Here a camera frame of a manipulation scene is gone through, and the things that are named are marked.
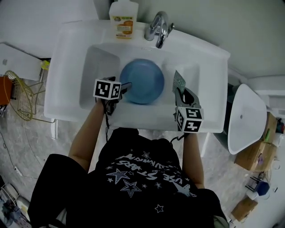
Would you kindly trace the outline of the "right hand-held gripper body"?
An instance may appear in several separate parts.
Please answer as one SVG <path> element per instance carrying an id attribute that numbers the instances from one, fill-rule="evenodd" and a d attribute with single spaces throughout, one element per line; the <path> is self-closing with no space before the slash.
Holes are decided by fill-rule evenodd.
<path id="1" fill-rule="evenodd" d="M 204 121 L 204 110 L 192 107 L 176 107 L 175 121 L 178 131 L 183 133 L 199 133 Z"/>

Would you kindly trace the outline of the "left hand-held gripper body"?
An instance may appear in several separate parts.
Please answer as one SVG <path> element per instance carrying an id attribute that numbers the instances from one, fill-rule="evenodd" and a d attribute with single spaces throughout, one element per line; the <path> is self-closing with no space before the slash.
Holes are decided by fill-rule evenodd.
<path id="1" fill-rule="evenodd" d="M 108 115 L 112 115 L 121 97 L 122 84 L 115 79 L 116 77 L 96 79 L 94 85 L 93 97 L 101 99 Z"/>

